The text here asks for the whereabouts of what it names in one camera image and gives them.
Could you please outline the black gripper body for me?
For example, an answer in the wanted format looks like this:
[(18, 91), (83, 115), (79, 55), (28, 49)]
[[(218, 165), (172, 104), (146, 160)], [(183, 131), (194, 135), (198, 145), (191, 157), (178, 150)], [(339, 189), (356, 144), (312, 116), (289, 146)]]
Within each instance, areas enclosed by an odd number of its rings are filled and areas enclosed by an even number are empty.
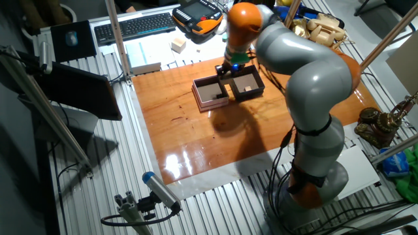
[(217, 65), (217, 67), (223, 67), (223, 76), (225, 76), (228, 73), (236, 74), (242, 71), (245, 67), (245, 64), (230, 64), (224, 61), (221, 65)]

